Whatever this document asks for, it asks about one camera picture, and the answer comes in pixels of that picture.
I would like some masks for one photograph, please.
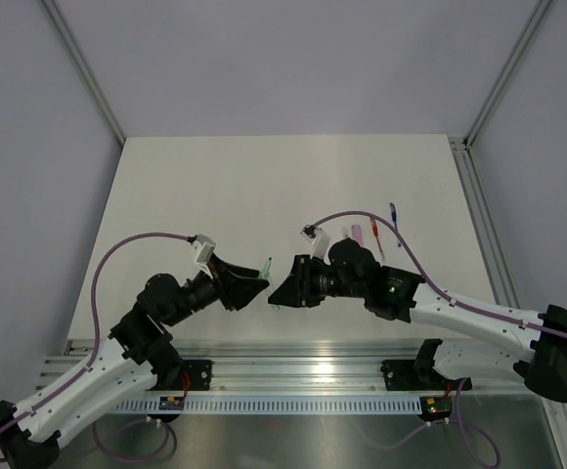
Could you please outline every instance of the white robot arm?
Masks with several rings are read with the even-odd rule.
[[[313,254],[294,257],[290,275],[269,303],[311,308],[328,296],[363,298],[365,308],[385,320],[435,325],[481,341],[464,346],[428,339],[407,372],[384,363],[386,386],[389,380],[410,380],[408,385],[420,390],[436,390],[461,378],[485,377],[524,382],[536,394],[567,403],[567,338],[539,330],[567,335],[563,308],[551,305],[542,313],[467,298],[418,274],[381,266],[353,239],[340,240],[327,253],[328,235],[322,229],[307,226],[301,234]],[[408,372],[416,375],[416,383]]]
[[[164,326],[215,301],[239,310],[268,287],[258,271],[216,257],[206,236],[191,243],[200,268],[195,278],[184,286],[169,274],[150,278],[132,310],[89,357],[29,398],[0,402],[0,448],[11,468],[49,467],[81,430],[131,395],[153,386],[182,390],[189,371]]]

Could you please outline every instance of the marker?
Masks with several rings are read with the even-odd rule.
[[[394,223],[394,229],[399,232],[399,227],[397,226],[397,207],[394,203],[390,202],[390,215],[392,215],[392,223]],[[401,241],[397,238],[397,246],[401,247]]]

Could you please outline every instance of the pink object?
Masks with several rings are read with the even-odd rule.
[[[362,237],[362,227],[359,225],[351,225],[351,237],[364,247],[364,238]]]

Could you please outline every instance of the white wall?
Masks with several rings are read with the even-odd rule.
[[[127,135],[464,135],[536,0],[59,0]]]
[[[567,308],[567,0],[555,3],[475,153],[524,305]]]
[[[40,2],[0,1],[0,400],[65,333],[119,157]]]

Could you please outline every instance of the white tabletop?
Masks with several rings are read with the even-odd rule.
[[[279,285],[294,254],[309,253],[304,225],[342,210],[389,218],[396,204],[399,230],[427,272],[464,295],[493,295],[444,135],[333,135],[276,137],[130,138],[79,296],[69,339],[91,339],[90,284],[106,251],[141,232],[204,234],[232,264],[261,269],[273,258]],[[328,222],[333,241],[342,227],[364,217]],[[406,252],[383,228],[387,264],[414,270]],[[180,283],[197,272],[188,244],[171,239],[135,241],[117,251],[99,283],[102,333],[120,321],[149,277],[169,273]],[[454,337],[435,327],[380,320],[362,300],[327,298],[311,310],[273,311],[260,294],[238,312],[216,303],[169,330],[176,339],[221,342],[366,341]]]

